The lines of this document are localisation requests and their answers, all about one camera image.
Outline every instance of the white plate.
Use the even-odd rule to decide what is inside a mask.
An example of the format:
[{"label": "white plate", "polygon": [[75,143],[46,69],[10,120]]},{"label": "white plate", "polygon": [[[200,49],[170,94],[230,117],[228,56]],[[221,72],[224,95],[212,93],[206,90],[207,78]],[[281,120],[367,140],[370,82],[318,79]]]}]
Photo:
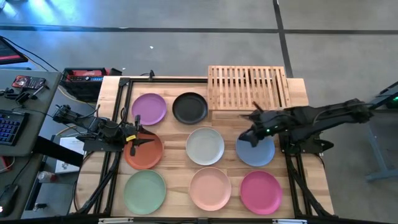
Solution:
[{"label": "white plate", "polygon": [[224,139],[214,129],[199,128],[194,130],[185,145],[188,157],[203,166],[212,165],[221,159],[224,153]]}]

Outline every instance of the blue plate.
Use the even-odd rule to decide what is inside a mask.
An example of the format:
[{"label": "blue plate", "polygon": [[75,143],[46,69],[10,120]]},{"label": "blue plate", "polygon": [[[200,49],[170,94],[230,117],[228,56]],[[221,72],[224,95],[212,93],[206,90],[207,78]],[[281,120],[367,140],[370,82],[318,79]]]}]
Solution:
[{"label": "blue plate", "polygon": [[275,144],[272,137],[259,141],[256,147],[251,147],[250,142],[236,140],[236,153],[247,165],[260,167],[267,165],[275,154]]}]

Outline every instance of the black plate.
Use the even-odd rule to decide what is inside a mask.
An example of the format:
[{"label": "black plate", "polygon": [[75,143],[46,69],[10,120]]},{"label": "black plate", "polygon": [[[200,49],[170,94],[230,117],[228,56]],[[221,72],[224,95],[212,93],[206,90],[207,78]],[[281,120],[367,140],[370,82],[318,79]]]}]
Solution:
[{"label": "black plate", "polygon": [[207,115],[207,102],[198,93],[183,93],[173,103],[175,118],[184,124],[196,124]]}]

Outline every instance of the green plate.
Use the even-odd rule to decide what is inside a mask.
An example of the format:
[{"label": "green plate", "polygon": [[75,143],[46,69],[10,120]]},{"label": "green plate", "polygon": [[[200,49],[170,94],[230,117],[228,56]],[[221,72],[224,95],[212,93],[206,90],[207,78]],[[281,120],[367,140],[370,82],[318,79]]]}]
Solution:
[{"label": "green plate", "polygon": [[147,215],[156,211],[166,198],[163,177],[153,170],[141,170],[124,186],[124,204],[130,212]]}]

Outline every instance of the wooden table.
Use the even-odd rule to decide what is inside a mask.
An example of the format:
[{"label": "wooden table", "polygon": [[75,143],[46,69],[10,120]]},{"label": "wooden table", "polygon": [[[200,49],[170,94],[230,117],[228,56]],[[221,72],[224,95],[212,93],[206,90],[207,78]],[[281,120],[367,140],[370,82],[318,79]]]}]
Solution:
[{"label": "wooden table", "polygon": [[[111,118],[118,89],[120,77],[105,77],[99,94],[98,104],[101,105],[99,115]],[[304,80],[301,78],[290,78],[287,80],[292,106],[308,105],[307,93]],[[124,105],[124,96],[127,88],[124,88],[121,105]],[[238,116],[235,112],[215,112],[211,120],[206,118],[196,125],[179,123],[172,114],[174,99],[185,92],[199,93],[206,98],[206,83],[135,83],[132,91],[131,103],[145,93],[157,93],[163,96],[167,103],[167,114],[158,124],[146,126],[149,131],[155,132],[164,144],[164,155],[160,162],[154,167],[160,173],[167,186],[167,195],[163,205],[148,217],[217,217],[217,218],[288,218],[294,217],[292,199],[289,189],[289,179],[284,155],[280,152],[277,137],[274,137],[276,152],[272,162],[260,169],[270,172],[279,181],[283,189],[283,199],[279,209],[272,215],[260,216],[250,212],[239,198],[239,185],[243,177],[253,168],[242,162],[235,152],[235,140],[241,132],[250,127],[250,122]],[[134,118],[129,112],[127,121],[133,122]],[[194,173],[203,166],[192,162],[185,152],[185,141],[188,135],[201,127],[212,127],[219,131],[225,141],[223,157],[213,166],[225,172],[233,186],[232,196],[224,208],[215,212],[206,212],[199,209],[190,199],[188,194],[191,178]],[[89,198],[98,185],[104,153],[94,153],[81,169],[77,183],[77,203],[79,207]],[[307,178],[308,188],[314,196],[330,213],[333,207],[330,200],[328,184],[325,171],[319,158],[311,154],[303,155],[303,164]],[[127,180],[137,171],[130,167],[122,157],[119,166],[118,179],[113,201],[112,216],[132,217],[139,216],[131,213],[124,205],[123,190]],[[297,191],[300,208],[304,210],[301,191]],[[108,187],[104,191],[101,211],[104,209]]]}]

